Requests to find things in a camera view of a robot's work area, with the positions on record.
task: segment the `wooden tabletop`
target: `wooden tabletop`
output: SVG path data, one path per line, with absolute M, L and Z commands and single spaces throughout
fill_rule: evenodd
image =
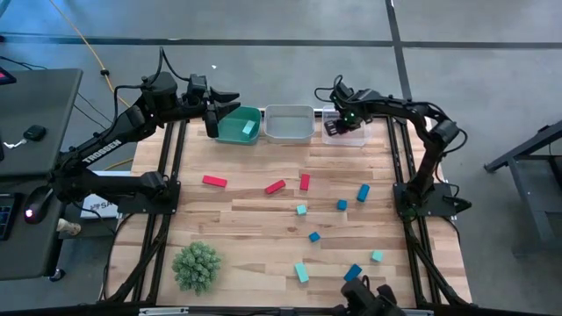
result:
M 409 128 L 419 163 L 422 142 Z M 345 302 L 340 294 L 343 276 L 357 263 L 373 290 L 389 284 L 400 306 L 414 306 L 403 227 L 393 206 L 395 179 L 385 121 L 371 123 L 372 138 L 364 147 L 324 145 L 320 123 L 316 131 L 309 145 L 270 144 L 262 135 L 255 146 L 245 147 L 217 143 L 206 137 L 203 124 L 188 124 L 179 172 L 182 193 L 170 225 L 158 305 L 333 307 Z M 139 143 L 134 175 L 156 170 L 163 135 L 159 130 Z M 402 153 L 400 137 L 399 147 Z M 172 145 L 167 174 L 174 150 Z M 303 173 L 311 175 L 308 191 L 299 189 Z M 226 178 L 228 185 L 222 189 L 202 184 L 203 175 Z M 266 195 L 263 189 L 280 179 L 286 187 Z M 371 186 L 365 203 L 356 200 L 362 183 Z M 336 209 L 338 199 L 348 200 L 347 211 Z M 308 214 L 297 216 L 297 205 L 306 205 Z M 109 293 L 138 262 L 146 221 L 147 216 L 136 215 L 122 228 L 112 252 Z M 455 231 L 439 218 L 428 218 L 428 230 L 436 266 L 458 294 L 470 300 Z M 310 242 L 312 232 L 321 240 Z M 181 292 L 171 269 L 174 256 L 193 241 L 215 247 L 222 257 L 213 290 L 199 297 L 193 291 Z M 373 250 L 383 252 L 382 262 L 371 261 Z M 306 265 L 306 284 L 296 275 L 297 262 Z M 420 267 L 430 299 L 421 262 Z

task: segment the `succulent plant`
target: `succulent plant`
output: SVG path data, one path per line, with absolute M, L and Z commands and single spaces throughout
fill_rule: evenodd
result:
M 172 270 L 181 291 L 194 290 L 198 296 L 211 288 L 220 269 L 216 251 L 201 241 L 192 242 L 176 255 Z

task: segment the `computer mouse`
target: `computer mouse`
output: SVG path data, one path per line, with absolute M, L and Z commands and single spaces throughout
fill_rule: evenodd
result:
M 24 220 L 27 224 L 39 224 L 47 215 L 53 189 L 40 186 L 33 190 L 24 203 Z

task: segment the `yellow cable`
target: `yellow cable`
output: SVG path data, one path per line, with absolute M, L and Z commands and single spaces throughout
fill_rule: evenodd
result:
M 133 161 L 133 158 L 129 158 L 129 159 L 126 159 L 126 160 L 124 160 L 124 161 L 122 161 L 122 162 L 113 163 L 111 166 L 105 168 L 104 171 L 108 171 L 108 170 L 111 170 L 111 169 L 115 169 L 115 168 L 117 168 L 118 166 L 124 165 L 124 164 L 129 163 L 129 162 L 132 162 L 132 161 Z
M 78 36 L 80 36 L 80 38 L 83 40 L 84 44 L 86 44 L 86 46 L 90 49 L 91 53 L 94 54 L 94 57 L 96 57 L 97 59 L 97 63 L 99 64 L 99 67 L 102 68 L 102 70 L 105 70 L 105 66 L 102 62 L 102 60 L 99 58 L 99 56 L 97 56 L 96 51 L 94 50 L 94 48 L 90 45 L 90 43 L 88 43 L 88 40 L 86 40 L 82 33 L 80 32 L 80 30 L 78 30 L 78 28 L 74 25 L 74 23 L 72 23 L 72 21 L 70 21 L 70 19 L 66 16 L 66 14 L 64 14 L 64 12 L 62 12 L 61 8 L 59 8 L 54 2 L 53 0 L 49 0 L 49 2 L 53 5 L 53 7 L 61 14 L 61 16 L 67 21 L 67 23 L 75 30 L 75 32 L 78 34 Z M 112 85 L 112 81 L 109 79 L 108 75 L 104 75 L 105 80 L 107 81 L 107 86 L 109 87 L 109 90 L 114 93 L 113 90 L 113 85 Z M 117 96 L 117 98 L 119 99 L 119 101 L 121 101 L 124 105 L 126 105 L 126 107 L 131 107 L 131 105 L 129 105 L 129 103 L 127 103 L 122 97 Z

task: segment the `keyboard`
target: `keyboard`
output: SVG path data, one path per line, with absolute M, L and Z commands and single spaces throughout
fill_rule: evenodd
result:
M 21 195 L 18 193 L 0 193 L 0 241 L 6 241 L 10 237 L 20 199 Z

